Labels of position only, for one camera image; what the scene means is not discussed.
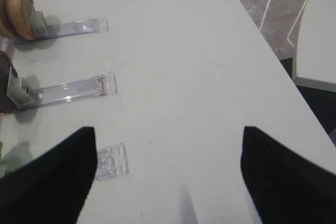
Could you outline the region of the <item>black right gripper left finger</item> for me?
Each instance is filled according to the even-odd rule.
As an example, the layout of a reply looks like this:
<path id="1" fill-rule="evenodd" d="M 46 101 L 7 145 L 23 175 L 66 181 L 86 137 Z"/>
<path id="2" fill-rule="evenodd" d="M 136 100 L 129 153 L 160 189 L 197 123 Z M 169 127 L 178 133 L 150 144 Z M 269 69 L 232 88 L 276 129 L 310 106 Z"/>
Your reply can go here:
<path id="1" fill-rule="evenodd" d="M 95 177 L 95 130 L 82 127 L 1 178 L 1 223 L 76 223 Z"/>

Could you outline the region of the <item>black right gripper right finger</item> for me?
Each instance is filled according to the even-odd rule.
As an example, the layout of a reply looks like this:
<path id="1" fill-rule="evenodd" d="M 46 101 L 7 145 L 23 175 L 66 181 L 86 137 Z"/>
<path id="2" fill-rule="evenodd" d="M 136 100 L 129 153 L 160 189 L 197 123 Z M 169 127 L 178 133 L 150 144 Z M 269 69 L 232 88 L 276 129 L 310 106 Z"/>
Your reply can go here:
<path id="1" fill-rule="evenodd" d="M 257 127 L 244 128 L 240 169 L 262 223 L 335 223 L 335 174 Z"/>

